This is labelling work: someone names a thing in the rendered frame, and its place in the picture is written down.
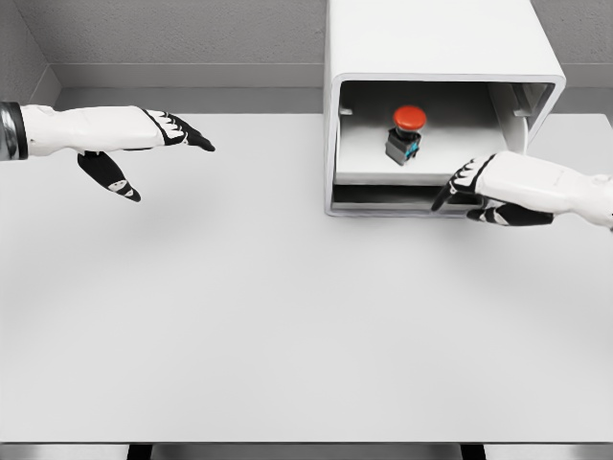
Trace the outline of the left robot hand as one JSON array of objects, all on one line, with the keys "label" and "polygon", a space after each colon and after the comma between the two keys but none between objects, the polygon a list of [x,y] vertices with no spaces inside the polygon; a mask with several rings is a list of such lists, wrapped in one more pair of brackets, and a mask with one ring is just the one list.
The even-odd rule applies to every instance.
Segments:
[{"label": "left robot hand", "polygon": [[137,106],[87,107],[77,114],[80,132],[75,150],[79,167],[106,190],[139,202],[139,192],[108,155],[111,151],[152,150],[187,144],[205,151],[216,150],[196,128],[167,111]]}]

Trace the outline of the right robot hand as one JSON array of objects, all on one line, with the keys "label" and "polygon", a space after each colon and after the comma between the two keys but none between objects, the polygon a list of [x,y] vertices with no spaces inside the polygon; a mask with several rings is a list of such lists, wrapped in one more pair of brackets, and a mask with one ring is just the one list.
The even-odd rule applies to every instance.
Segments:
[{"label": "right robot hand", "polygon": [[454,195],[482,197],[494,206],[472,209],[468,219],[502,226],[548,225],[568,211],[555,179],[562,168],[510,151],[471,159],[453,173],[431,206],[437,212]]}]

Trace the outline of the white tabletop storage cabinet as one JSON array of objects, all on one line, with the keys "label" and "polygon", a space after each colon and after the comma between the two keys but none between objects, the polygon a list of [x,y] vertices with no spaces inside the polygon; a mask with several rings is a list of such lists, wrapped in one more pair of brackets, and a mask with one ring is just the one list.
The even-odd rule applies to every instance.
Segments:
[{"label": "white tabletop storage cabinet", "polygon": [[332,216],[431,217],[441,186],[343,185],[341,118],[403,105],[493,111],[525,153],[566,87],[531,0],[328,0],[324,71],[325,209]]}]

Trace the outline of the white cabinet drawer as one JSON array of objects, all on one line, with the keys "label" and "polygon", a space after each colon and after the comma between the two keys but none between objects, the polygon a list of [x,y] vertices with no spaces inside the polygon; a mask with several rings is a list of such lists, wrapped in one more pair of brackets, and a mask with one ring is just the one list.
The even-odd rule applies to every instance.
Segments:
[{"label": "white cabinet drawer", "polygon": [[470,159],[507,148],[493,111],[471,115],[430,113],[420,150],[400,166],[385,151],[391,111],[354,111],[341,118],[335,179],[343,185],[441,186]]}]

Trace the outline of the red button load switch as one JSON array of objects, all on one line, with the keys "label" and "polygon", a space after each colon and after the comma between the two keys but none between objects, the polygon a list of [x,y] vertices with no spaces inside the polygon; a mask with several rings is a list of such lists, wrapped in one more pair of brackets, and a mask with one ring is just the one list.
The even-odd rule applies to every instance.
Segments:
[{"label": "red button load switch", "polygon": [[427,121],[425,112],[415,105],[403,105],[393,114],[394,126],[388,130],[386,154],[404,166],[420,149],[420,130]]}]

